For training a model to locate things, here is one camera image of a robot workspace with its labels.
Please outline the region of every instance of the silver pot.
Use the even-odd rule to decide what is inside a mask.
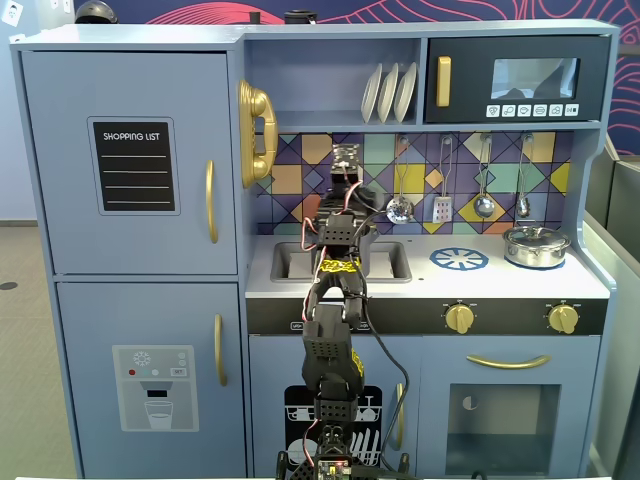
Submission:
[[[553,268],[564,261],[571,240],[564,233],[545,227],[513,227],[502,235],[504,256],[528,268]]]

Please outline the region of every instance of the cabinet door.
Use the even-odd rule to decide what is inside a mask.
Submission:
[[[403,452],[411,456],[415,470],[420,392],[421,337],[383,337],[385,344],[404,366],[411,380],[404,403],[404,428],[394,429],[385,458],[394,468]],[[353,347],[365,369],[365,392],[359,399],[359,418],[352,450],[366,464],[375,464],[384,435],[396,407],[397,385],[404,383],[400,371],[387,359],[375,338],[354,336]],[[314,420],[312,395],[302,379],[304,346],[297,336],[254,336],[249,341],[251,356],[251,398],[253,452],[256,477],[274,475],[276,456],[289,452],[290,469],[304,459],[301,438]],[[307,448],[315,451],[319,430],[309,432]]]
[[[23,66],[56,273],[237,273],[225,55],[26,52]]]
[[[418,477],[575,478],[599,345],[599,337],[426,337]]]
[[[58,294],[87,478],[246,475],[237,285]]]

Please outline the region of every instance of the pot lid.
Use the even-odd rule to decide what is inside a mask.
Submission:
[[[557,230],[545,227],[513,227],[504,232],[504,239],[518,247],[560,249],[571,243],[569,237]]]

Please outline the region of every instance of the floor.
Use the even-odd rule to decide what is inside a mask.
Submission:
[[[0,227],[0,480],[76,478],[38,229]]]

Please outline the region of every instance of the oven window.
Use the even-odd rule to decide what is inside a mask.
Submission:
[[[577,71],[577,58],[498,58],[491,98],[573,98]]]
[[[447,475],[546,476],[560,385],[451,385]]]

